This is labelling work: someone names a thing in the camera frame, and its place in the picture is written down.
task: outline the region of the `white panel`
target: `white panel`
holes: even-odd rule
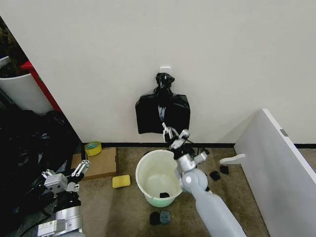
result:
[[[316,174],[280,129],[260,110],[235,150],[271,237],[315,237]]]
[[[191,139],[235,142],[268,107],[316,143],[315,0],[0,0],[0,15],[84,142],[161,142],[135,103],[172,67]]]

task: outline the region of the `black object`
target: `black object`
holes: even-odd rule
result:
[[[190,105],[185,95],[172,93],[170,88],[174,80],[167,73],[158,73],[158,86],[137,101],[135,109],[139,134],[162,134],[163,122],[175,128],[179,134],[183,129],[189,129]]]
[[[61,211],[74,206],[81,206],[79,195],[76,192],[61,192],[58,194],[57,205],[54,207],[54,212]]]
[[[221,172],[222,172],[223,174],[229,174],[228,166],[226,166],[226,165],[221,165],[221,166],[219,167],[219,169],[221,170]]]
[[[170,197],[169,193],[160,193],[160,198],[168,198]]]
[[[149,223],[151,225],[158,225],[160,224],[160,214],[156,211],[154,211],[152,214],[149,216]]]
[[[0,172],[2,214],[17,229],[23,217],[50,202],[41,173],[58,170],[71,161],[79,139],[61,112],[36,115],[33,111],[0,110],[0,149],[5,168]]]
[[[219,173],[217,171],[213,171],[209,174],[209,176],[211,176],[211,178],[216,181],[219,180],[221,178],[221,176],[219,175]]]

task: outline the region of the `roll of tape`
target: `roll of tape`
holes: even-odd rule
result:
[[[84,146],[84,150],[89,157],[95,156],[102,151],[100,142],[90,142]]]

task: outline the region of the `blue object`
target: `blue object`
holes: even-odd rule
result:
[[[168,224],[171,221],[171,215],[167,211],[161,211],[160,213],[160,223]]]

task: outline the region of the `black plastic bag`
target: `black plastic bag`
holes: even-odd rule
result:
[[[174,78],[167,73],[158,73],[158,86],[152,93],[142,95],[136,103],[138,133],[162,133],[164,122],[181,133],[189,129],[190,105],[185,95],[174,94],[171,84]]]
[[[26,214],[38,211],[42,171],[57,170],[71,161],[78,142],[61,112],[39,116],[33,111],[0,110],[0,192],[8,221],[4,231],[17,228]]]

